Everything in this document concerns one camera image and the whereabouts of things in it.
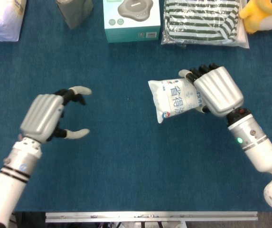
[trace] plastic packaging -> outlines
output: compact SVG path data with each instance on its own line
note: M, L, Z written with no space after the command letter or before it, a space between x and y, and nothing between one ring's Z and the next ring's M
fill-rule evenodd
M0 0L0 41L18 41L26 0Z
M165 0L161 44L249 48L239 11L246 0Z
M193 108L200 107L201 111L205 106L200 93L185 78L149 81L149 86L156 106L158 123Z
M56 4L70 29L79 26L94 7L92 0L56 0Z

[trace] white plastic bag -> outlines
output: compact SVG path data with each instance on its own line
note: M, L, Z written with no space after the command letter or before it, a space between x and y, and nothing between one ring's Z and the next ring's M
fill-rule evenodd
M190 109L205 106L200 93L185 78L149 81L149 86L156 106L158 123Z
M18 41L26 0L0 0L0 41Z
M239 11L246 0L165 0L162 44L249 48Z

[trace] striped clothing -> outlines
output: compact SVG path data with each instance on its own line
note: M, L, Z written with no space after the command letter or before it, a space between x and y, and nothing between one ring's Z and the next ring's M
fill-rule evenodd
M165 32L179 43L234 43L239 5L240 0L165 0Z

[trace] gray bag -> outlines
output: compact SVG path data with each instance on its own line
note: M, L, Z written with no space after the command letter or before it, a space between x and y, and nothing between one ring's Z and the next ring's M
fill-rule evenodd
M93 9L92 0L56 0L56 4L71 29L80 25Z

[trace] robotic arm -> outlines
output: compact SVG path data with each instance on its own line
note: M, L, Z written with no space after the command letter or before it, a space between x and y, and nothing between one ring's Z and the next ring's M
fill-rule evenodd
M75 86L36 97L20 127L24 138L14 144L0 170L0 228L9 226L11 214L42 155L41 144L53 137L79 139L89 133L88 129L72 132L58 125L69 101L85 105L82 95L91 93L89 88Z
M199 70L181 70L201 93L209 111L228 121L228 129L254 167L272 174L272 143L254 119L251 111L242 108L244 97L228 71L222 66L202 65ZM264 198L272 207L272 181L264 188Z

